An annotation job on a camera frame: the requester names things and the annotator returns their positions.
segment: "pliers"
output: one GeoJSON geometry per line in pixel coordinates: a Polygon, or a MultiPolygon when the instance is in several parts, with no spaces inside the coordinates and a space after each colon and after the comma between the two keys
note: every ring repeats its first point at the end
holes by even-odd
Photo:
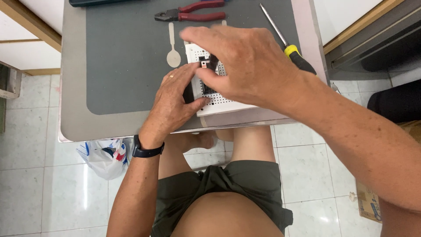
{"type": "Polygon", "coordinates": [[[173,22],[173,21],[191,21],[191,22],[209,22],[225,19],[225,12],[215,12],[210,14],[191,14],[190,12],[203,8],[217,8],[225,5],[224,0],[205,0],[197,3],[179,7],[176,9],[161,11],[155,14],[155,21],[173,22]]]}

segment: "dark green shorts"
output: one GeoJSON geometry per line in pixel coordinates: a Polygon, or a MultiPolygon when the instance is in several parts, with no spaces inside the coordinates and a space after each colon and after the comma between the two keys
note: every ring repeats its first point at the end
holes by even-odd
{"type": "Polygon", "coordinates": [[[157,209],[152,237],[170,236],[187,208],[212,192],[239,193],[256,203],[285,234],[292,211],[282,208],[279,166],[274,162],[243,160],[225,169],[209,166],[204,173],[184,172],[158,180],[157,209]]]}

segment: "perforated board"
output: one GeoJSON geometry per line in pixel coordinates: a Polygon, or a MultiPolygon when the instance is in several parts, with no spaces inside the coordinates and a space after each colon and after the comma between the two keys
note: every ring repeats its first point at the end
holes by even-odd
{"type": "MultiPolygon", "coordinates": [[[[187,61],[189,63],[191,62],[198,62],[199,57],[205,56],[205,58],[209,57],[209,52],[204,50],[203,48],[199,47],[196,44],[186,44],[186,55],[187,55],[187,61]]],[[[215,70],[215,72],[219,75],[226,75],[224,65],[221,62],[218,62],[218,67],[215,70]]],[[[234,112],[239,110],[245,110],[250,108],[255,108],[254,105],[246,105],[240,102],[236,102],[233,100],[229,100],[227,98],[224,98],[219,93],[213,93],[213,94],[203,94],[202,89],[202,80],[195,75],[192,79],[192,87],[193,87],[193,95],[195,99],[200,97],[209,97],[210,102],[203,107],[203,109],[199,110],[196,115],[198,117],[206,116],[206,115],[212,115],[212,114],[218,114],[218,113],[228,113],[228,112],[234,112]]]]}

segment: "screwdriver shaft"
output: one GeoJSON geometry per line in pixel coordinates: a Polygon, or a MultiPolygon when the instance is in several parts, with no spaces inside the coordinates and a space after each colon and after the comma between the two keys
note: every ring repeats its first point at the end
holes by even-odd
{"type": "Polygon", "coordinates": [[[269,20],[270,24],[272,24],[273,28],[275,29],[276,33],[278,33],[279,37],[281,38],[282,42],[284,43],[285,47],[288,47],[288,43],[284,36],[279,31],[278,27],[276,26],[275,22],[272,20],[272,17],[269,16],[267,13],[266,8],[264,8],[263,4],[260,3],[260,8],[262,8],[263,13],[266,15],[266,18],[269,20]]]}

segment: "plastic bag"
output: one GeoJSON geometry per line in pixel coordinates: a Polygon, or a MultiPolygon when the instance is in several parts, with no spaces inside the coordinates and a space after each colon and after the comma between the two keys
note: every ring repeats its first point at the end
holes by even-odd
{"type": "Polygon", "coordinates": [[[119,177],[126,169],[126,143],[121,138],[88,141],[80,144],[76,151],[95,173],[111,180],[119,177]]]}

